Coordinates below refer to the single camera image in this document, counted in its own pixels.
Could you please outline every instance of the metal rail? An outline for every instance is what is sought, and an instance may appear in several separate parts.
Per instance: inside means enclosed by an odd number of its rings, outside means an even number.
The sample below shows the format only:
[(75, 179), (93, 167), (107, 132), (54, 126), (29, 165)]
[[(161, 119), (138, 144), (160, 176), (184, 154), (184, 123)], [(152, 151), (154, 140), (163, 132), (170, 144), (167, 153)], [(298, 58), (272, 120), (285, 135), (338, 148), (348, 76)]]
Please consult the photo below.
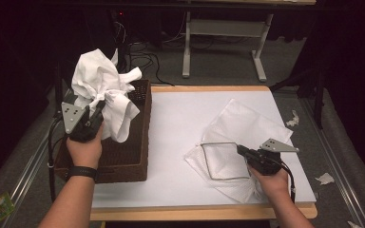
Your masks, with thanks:
[(13, 212), (5, 218), (5, 220), (0, 222), (0, 228), (2, 227), (10, 227), (11, 223), (13, 222), (14, 218), (16, 217), (17, 212), (23, 202), (23, 199), (26, 196), (31, 184), (37, 175), (37, 172), (41, 166), (43, 159), (47, 154), (47, 147), (48, 147), (48, 132), (44, 136), (43, 140), (41, 140), (40, 145), (38, 146), (35, 153), (29, 159), (28, 164), (26, 165), (25, 169), (23, 170), (22, 175), (19, 178), (19, 181), (16, 183), (13, 192), (10, 196), (11, 201), (14, 205)]
[(359, 223), (358, 225), (365, 228), (365, 213), (360, 206), (354, 188), (351, 186), (348, 179), (346, 178), (345, 173), (340, 167), (340, 164), (336, 159), (333, 149), (328, 143), (324, 131), (319, 129), (316, 122), (314, 121), (313, 109), (312, 105), (310, 104), (310, 101), (308, 101), (307, 99), (299, 99), (299, 101), (300, 104), (303, 106), (304, 110), (306, 111), (307, 116), (318, 135), (319, 141), (321, 142), (321, 145), (324, 148), (325, 152), (324, 157), (327, 160), (329, 167), (333, 171), (332, 176), (336, 181), (336, 184), (339, 188), (340, 193), (342, 194), (343, 199), (345, 200), (346, 205), (348, 206), (351, 216), (353, 217), (355, 222)]

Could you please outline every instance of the white cloth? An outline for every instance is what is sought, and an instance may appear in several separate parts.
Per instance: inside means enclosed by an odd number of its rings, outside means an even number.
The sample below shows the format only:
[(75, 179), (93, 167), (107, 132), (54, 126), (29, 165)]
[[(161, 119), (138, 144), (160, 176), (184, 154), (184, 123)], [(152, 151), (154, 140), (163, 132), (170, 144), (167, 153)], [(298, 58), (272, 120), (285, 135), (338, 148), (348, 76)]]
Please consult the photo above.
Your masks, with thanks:
[(118, 51), (111, 61), (99, 50), (81, 55), (72, 78), (72, 88), (78, 98), (75, 105), (90, 106), (90, 116), (97, 103), (106, 100), (103, 109), (105, 127), (102, 139), (111, 137), (119, 143), (129, 135), (129, 126), (139, 109), (128, 98), (127, 93), (135, 88), (130, 82), (139, 80), (142, 72), (138, 68), (127, 74), (119, 74), (117, 68)]
[(320, 181), (321, 185), (328, 184), (330, 182), (335, 182), (334, 178), (328, 173), (324, 173), (321, 177), (316, 178), (316, 180)]
[[(232, 99), (216, 120), (207, 127), (202, 143), (237, 143), (257, 150), (262, 143), (271, 138), (287, 143), (292, 134), (293, 131), (283, 125), (274, 123)], [(205, 152), (201, 146), (196, 146), (185, 155), (185, 160), (205, 181), (233, 200), (246, 203), (254, 194), (260, 197), (260, 186), (254, 176), (248, 175), (244, 157), (237, 153), (234, 145), (214, 145), (205, 145)], [(212, 180), (210, 175), (221, 179), (246, 175), (248, 179)]]
[(351, 221), (348, 221), (348, 224), (349, 224), (349, 226), (350, 226), (351, 228), (361, 228), (361, 226), (358, 226), (358, 225), (354, 224), (354, 223), (353, 223), (353, 222), (351, 222)]

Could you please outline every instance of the white table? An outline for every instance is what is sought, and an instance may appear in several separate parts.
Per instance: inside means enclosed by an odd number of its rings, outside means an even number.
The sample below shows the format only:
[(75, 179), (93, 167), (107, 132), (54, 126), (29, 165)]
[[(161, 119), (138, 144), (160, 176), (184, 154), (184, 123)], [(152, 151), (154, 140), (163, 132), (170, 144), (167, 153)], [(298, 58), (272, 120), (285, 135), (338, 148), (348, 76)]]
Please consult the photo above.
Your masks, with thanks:
[[(266, 86), (152, 87), (147, 181), (97, 184), (92, 220), (273, 219), (265, 201), (241, 204), (207, 183), (183, 155), (201, 141), (203, 130), (236, 99), (283, 125)], [(317, 215), (315, 197), (298, 156), (284, 154), (297, 184), (297, 206)]]

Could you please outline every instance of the black curtain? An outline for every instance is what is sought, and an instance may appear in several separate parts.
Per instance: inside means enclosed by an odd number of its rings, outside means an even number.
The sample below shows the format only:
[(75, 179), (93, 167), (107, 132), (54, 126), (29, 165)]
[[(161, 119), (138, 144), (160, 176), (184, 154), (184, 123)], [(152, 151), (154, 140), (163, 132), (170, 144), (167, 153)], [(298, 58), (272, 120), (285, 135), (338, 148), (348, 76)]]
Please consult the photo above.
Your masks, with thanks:
[(0, 1), (0, 168), (48, 104), (53, 56), (37, 12), (32, 2)]
[[(292, 76), (320, 69), (338, 116), (365, 163), (365, 1), (331, 0), (326, 5), (343, 10), (319, 15)], [(298, 83), (313, 85), (310, 81), (312, 75)]]

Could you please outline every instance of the metal stand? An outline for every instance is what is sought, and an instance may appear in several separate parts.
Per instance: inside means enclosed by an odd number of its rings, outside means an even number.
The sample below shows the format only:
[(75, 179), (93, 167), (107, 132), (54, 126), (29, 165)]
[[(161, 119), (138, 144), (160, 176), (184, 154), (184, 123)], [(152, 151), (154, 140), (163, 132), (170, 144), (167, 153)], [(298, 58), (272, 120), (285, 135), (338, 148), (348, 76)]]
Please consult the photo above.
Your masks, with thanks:
[(185, 49), (182, 63), (182, 77), (189, 78), (191, 65), (191, 49), (190, 36), (191, 34), (199, 35), (225, 35), (225, 36), (240, 36), (240, 37), (259, 37), (259, 47), (257, 50), (252, 50), (252, 58), (256, 66), (257, 74), (261, 82), (266, 82), (265, 71), (260, 61), (260, 54), (265, 44), (266, 36), (273, 14), (268, 14), (265, 22), (242, 22), (242, 21), (222, 21), (222, 20), (191, 20), (191, 12), (186, 13), (185, 23)]

